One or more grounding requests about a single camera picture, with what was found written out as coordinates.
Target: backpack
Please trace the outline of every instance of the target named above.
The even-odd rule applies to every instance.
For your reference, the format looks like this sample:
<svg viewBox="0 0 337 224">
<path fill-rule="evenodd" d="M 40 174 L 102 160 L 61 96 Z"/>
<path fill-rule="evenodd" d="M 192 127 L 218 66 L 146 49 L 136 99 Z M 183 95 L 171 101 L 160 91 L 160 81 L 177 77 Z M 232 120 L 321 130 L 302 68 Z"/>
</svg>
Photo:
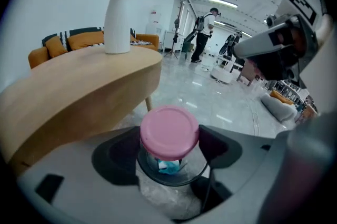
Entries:
<svg viewBox="0 0 337 224">
<path fill-rule="evenodd" d="M 200 32 L 204 29 L 204 19 L 207 17 L 207 16 L 210 16 L 212 14 L 208 14 L 206 16 L 200 16 L 198 17 L 196 20 L 195 20 L 195 25 L 194 25 L 194 28 Z"/>
</svg>

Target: table leg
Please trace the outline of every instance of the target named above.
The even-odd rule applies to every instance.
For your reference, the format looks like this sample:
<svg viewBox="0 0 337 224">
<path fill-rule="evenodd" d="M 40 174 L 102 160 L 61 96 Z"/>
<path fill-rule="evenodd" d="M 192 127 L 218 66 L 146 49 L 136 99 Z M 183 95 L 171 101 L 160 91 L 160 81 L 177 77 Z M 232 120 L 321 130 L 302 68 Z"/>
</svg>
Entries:
<svg viewBox="0 0 337 224">
<path fill-rule="evenodd" d="M 145 99 L 145 103 L 146 103 L 147 111 L 149 112 L 150 110 L 152 110 L 152 100 L 151 100 L 151 96 L 148 96 L 148 97 Z"/>
</svg>

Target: pink lid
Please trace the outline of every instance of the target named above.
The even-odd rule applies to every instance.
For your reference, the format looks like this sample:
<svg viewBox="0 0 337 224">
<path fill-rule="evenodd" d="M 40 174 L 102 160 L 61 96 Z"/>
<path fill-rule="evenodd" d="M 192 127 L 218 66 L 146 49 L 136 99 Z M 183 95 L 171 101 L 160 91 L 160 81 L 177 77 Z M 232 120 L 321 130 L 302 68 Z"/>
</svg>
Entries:
<svg viewBox="0 0 337 224">
<path fill-rule="evenodd" d="M 146 150 L 161 160 L 185 157 L 199 139 L 199 124 L 186 109 L 165 105 L 151 110 L 141 123 Z"/>
</svg>

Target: man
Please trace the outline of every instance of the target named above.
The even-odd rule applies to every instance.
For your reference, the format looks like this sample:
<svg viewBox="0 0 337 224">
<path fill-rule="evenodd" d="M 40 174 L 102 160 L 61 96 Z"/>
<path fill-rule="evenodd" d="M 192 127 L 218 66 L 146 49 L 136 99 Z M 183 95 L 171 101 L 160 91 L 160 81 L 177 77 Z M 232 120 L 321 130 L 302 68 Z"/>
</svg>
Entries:
<svg viewBox="0 0 337 224">
<path fill-rule="evenodd" d="M 213 33 L 212 29 L 214 28 L 214 21 L 218 14 L 219 10 L 214 7 L 211 8 L 210 12 L 204 15 L 204 28 L 202 29 L 202 31 L 198 32 L 196 36 L 196 48 L 191 57 L 192 63 L 201 62 L 201 60 L 199 60 L 199 56 L 205 49 L 207 40 Z"/>
</svg>

